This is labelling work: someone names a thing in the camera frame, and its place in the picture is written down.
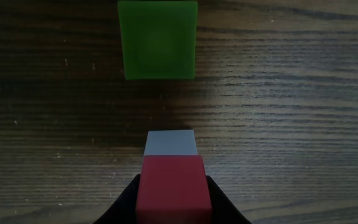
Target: green box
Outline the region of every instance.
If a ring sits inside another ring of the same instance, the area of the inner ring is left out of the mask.
[[[195,77],[196,1],[119,1],[127,79]]]

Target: green plastic tray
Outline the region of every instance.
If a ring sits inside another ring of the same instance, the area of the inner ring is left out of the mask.
[[[195,77],[196,1],[119,1],[127,79]]]

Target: dark wood tabletop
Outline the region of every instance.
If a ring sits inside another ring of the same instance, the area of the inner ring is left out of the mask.
[[[151,129],[253,223],[358,223],[358,1],[199,1],[196,79],[144,81],[116,1],[0,0],[0,223],[92,223]]]

